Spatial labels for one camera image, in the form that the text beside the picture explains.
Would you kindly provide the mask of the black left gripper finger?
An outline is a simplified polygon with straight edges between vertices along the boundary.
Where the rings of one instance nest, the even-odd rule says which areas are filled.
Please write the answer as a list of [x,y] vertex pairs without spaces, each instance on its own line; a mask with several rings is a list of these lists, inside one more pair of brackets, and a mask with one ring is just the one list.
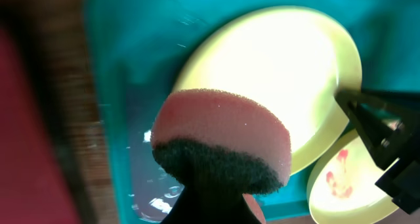
[[185,187],[161,224],[262,224],[240,192]]

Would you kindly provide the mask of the green and pink sponge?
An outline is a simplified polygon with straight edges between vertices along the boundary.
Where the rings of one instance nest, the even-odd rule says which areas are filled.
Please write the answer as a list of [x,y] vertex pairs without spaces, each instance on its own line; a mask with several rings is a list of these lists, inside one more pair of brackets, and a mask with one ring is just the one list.
[[255,200],[287,185],[289,131],[271,111],[245,97],[212,89],[170,94],[151,134],[155,161],[183,187],[232,190],[264,223]]

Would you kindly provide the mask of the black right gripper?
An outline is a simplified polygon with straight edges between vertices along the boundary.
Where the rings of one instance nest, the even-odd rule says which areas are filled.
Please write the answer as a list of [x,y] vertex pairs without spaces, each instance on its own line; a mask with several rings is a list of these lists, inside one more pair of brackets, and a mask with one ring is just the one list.
[[411,215],[419,209],[419,93],[340,90],[335,100],[383,170],[375,183]]

